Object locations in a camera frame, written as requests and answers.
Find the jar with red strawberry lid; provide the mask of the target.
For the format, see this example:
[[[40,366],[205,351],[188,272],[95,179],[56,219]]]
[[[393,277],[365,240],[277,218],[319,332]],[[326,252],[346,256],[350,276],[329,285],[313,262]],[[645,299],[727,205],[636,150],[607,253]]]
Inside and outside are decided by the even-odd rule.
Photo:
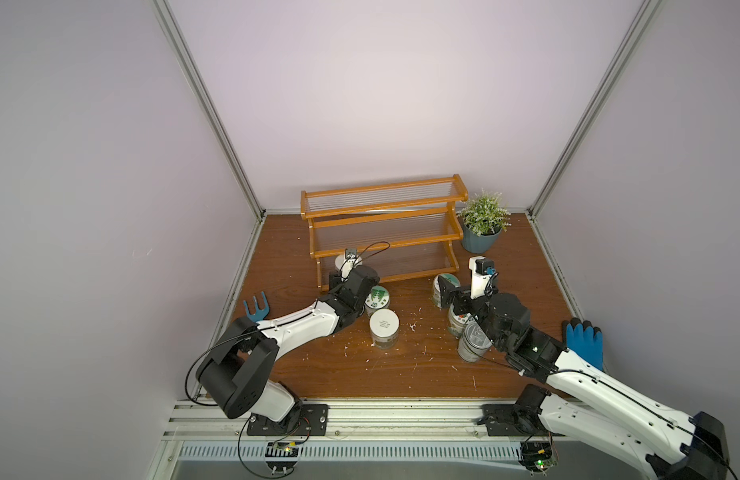
[[[449,320],[448,331],[456,338],[460,339],[465,331],[466,326],[472,320],[472,315],[469,313],[457,314],[454,306],[451,305],[448,309],[447,318]]]

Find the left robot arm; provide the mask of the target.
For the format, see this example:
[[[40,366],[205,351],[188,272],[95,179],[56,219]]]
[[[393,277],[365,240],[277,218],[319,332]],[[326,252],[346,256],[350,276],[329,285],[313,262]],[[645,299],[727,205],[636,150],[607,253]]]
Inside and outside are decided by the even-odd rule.
[[[275,363],[313,340],[351,326],[379,283],[373,268],[359,265],[346,274],[334,273],[329,291],[302,310],[260,322],[247,317],[234,320],[195,368],[197,381],[228,418],[250,413],[286,432],[294,430],[302,401],[270,379]]]

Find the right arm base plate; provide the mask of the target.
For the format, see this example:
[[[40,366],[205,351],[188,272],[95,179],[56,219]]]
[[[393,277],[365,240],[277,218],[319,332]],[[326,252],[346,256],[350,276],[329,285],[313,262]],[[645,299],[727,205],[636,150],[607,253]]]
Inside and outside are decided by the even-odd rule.
[[[539,408],[516,404],[485,404],[476,424],[485,426],[491,437],[535,437],[549,433],[540,420]]]

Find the jar with plain white lid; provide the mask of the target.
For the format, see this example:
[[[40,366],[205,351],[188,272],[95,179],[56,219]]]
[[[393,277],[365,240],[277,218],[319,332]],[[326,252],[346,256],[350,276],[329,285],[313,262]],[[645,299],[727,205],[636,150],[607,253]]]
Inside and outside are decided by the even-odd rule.
[[[370,317],[369,327],[374,345],[388,349],[397,341],[400,319],[394,311],[380,309]]]

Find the jar with green leaf lid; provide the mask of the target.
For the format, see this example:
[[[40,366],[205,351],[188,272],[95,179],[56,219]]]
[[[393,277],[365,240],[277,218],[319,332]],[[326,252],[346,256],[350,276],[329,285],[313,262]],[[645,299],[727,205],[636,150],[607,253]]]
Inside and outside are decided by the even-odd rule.
[[[371,317],[378,310],[386,309],[390,306],[391,296],[389,291],[381,286],[374,286],[365,300],[365,309],[368,317]]]

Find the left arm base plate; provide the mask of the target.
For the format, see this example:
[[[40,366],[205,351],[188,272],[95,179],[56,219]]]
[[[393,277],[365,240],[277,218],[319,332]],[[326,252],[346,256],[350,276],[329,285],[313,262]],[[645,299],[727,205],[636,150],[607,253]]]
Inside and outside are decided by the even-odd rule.
[[[330,407],[324,403],[297,404],[282,420],[251,414],[246,434],[254,437],[325,436]]]

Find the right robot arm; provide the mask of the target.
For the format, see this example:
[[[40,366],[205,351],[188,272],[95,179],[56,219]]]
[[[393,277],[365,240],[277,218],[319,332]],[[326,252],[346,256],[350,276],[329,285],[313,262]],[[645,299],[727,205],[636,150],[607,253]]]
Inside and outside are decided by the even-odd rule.
[[[438,281],[441,302],[534,379],[515,404],[529,433],[543,429],[583,442],[641,471],[648,479],[726,479],[735,474],[724,424],[706,412],[690,415],[614,379],[530,324],[518,297],[500,293],[489,276],[469,287]]]

